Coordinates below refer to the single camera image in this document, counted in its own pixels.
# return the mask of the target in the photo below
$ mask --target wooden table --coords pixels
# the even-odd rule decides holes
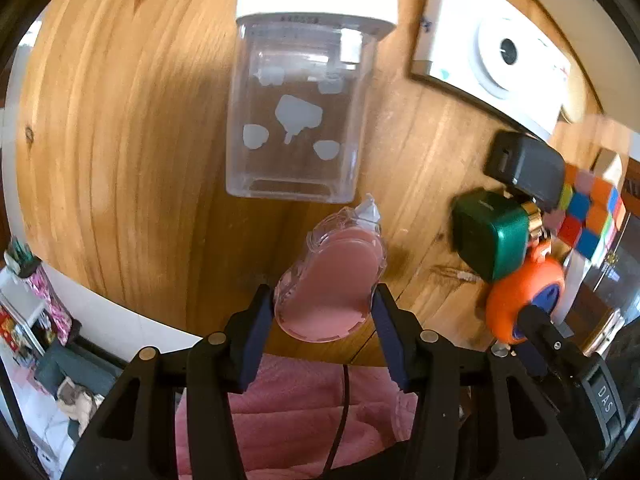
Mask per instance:
[[[436,266],[463,268],[450,250],[450,204],[466,190],[497,187],[481,167],[504,125],[409,78],[425,0],[399,1],[398,29],[380,44],[370,88],[358,198],[370,192],[380,205],[383,280],[399,306],[455,344],[481,349],[491,340],[485,286]],[[570,50],[535,0],[509,1]],[[306,232],[339,209],[226,194],[235,4],[53,0],[18,121],[18,192],[34,252],[110,300],[199,335],[222,328],[259,283],[275,284]],[[588,93],[588,110],[599,111]],[[597,137],[561,132],[553,142],[587,165]],[[267,350],[382,364],[370,321],[330,344],[303,344],[275,327]]]

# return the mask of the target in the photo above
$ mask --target pink blanket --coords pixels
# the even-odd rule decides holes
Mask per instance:
[[[349,416],[334,468],[409,439],[417,397],[386,368],[350,367]],[[242,395],[229,395],[249,480],[317,478],[342,415],[342,366],[265,355]],[[175,414],[180,480],[191,479],[186,395]]]

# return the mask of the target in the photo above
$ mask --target rubik's cube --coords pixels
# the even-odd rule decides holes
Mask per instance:
[[[626,209],[613,184],[566,164],[558,209],[543,224],[589,260],[599,261],[611,246]]]

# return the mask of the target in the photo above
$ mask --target clear plastic container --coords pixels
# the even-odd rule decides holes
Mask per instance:
[[[284,332],[311,343],[335,341],[369,317],[372,292],[386,267],[380,213],[371,195],[345,207],[306,237],[303,259],[274,291],[274,315]]]
[[[353,200],[376,45],[368,34],[328,25],[240,25],[226,190],[244,197]]]

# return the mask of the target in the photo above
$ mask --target white stickers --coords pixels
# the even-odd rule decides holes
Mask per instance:
[[[318,81],[318,91],[321,94],[339,94],[344,88],[344,79],[339,75],[327,74],[325,79]]]
[[[280,66],[265,66],[258,69],[256,77],[262,86],[280,86],[284,83],[284,69]]]
[[[332,160],[340,153],[340,144],[335,140],[318,140],[314,143],[314,151],[322,160]]]
[[[260,124],[245,124],[242,129],[242,140],[250,150],[257,150],[269,139],[269,131]]]
[[[283,95],[276,107],[276,118],[284,126],[284,143],[289,144],[304,128],[316,128],[322,122],[322,108],[293,95]]]

